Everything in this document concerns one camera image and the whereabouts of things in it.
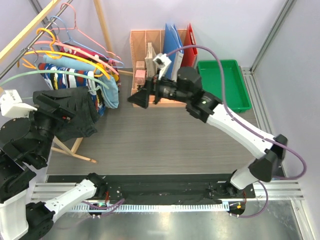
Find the colourful patterned trousers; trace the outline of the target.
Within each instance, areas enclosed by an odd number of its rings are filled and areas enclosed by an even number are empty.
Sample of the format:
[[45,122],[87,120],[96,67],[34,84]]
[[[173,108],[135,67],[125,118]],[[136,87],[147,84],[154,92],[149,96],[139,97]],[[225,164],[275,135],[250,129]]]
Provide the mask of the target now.
[[[57,70],[70,73],[77,73],[89,77],[93,77],[94,73],[92,71],[76,70],[73,68],[60,67],[51,63],[39,63],[39,70]],[[100,116],[102,116],[106,110],[104,103],[104,98],[102,95],[101,85],[91,79],[87,79],[81,76],[75,76],[66,73],[41,73],[45,82],[51,90],[77,88],[77,87],[88,87],[89,96]]]

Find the black trousers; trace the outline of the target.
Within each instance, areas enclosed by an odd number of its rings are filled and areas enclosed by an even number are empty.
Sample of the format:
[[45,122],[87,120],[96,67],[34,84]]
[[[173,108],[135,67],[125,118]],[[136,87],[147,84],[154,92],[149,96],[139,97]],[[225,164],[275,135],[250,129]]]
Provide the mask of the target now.
[[88,138],[97,133],[95,123],[100,115],[92,101],[89,89],[86,86],[75,88],[62,88],[58,90],[42,90],[33,93],[33,102],[37,105],[41,103],[37,97],[44,94],[56,103],[75,112],[75,116],[68,124],[60,127],[55,136],[62,142],[74,138]]

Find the yellow hanger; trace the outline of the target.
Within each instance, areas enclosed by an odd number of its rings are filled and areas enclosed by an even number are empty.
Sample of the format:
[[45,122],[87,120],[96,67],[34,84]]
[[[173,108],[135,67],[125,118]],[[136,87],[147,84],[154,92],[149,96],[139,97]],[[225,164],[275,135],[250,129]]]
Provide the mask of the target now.
[[108,80],[111,79],[111,76],[107,73],[107,71],[103,67],[98,65],[97,63],[94,63],[94,62],[89,61],[89,60],[87,60],[87,59],[85,59],[83,57],[79,57],[79,56],[72,55],[72,54],[69,54],[69,53],[51,51],[51,50],[30,50],[30,51],[27,51],[26,53],[24,53],[23,55],[25,56],[25,55],[40,54],[40,53],[46,54],[50,58],[56,59],[56,60],[59,59],[59,57],[61,59],[62,56],[64,56],[64,57],[67,57],[68,59],[75,59],[78,63],[89,64],[89,65],[93,66],[94,70],[98,69],[101,74],[103,74],[104,76],[107,77]]

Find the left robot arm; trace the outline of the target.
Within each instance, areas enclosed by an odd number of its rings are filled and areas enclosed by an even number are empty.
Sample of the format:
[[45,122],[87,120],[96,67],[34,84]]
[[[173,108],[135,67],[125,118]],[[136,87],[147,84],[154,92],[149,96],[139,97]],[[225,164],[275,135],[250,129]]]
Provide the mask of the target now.
[[90,134],[86,87],[36,91],[33,104],[17,90],[3,90],[0,112],[8,121],[0,129],[0,235],[4,240],[38,240],[72,207],[90,198],[101,200],[107,182],[88,174],[72,189],[49,201],[28,202],[30,182],[48,165],[54,138],[73,126]]

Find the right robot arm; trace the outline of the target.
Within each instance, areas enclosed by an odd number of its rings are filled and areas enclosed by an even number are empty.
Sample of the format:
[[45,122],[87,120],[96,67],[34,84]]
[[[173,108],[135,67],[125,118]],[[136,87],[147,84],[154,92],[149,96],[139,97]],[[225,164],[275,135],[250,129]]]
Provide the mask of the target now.
[[233,113],[221,99],[203,89],[201,76],[192,67],[181,67],[177,81],[158,75],[147,78],[127,101],[146,109],[150,96],[154,96],[154,104],[161,99],[184,103],[192,117],[225,132],[254,156],[252,163],[235,170],[226,182],[218,186],[217,191],[221,195],[237,198],[247,186],[257,181],[270,182],[285,157],[284,147],[288,143],[285,136],[261,131]]

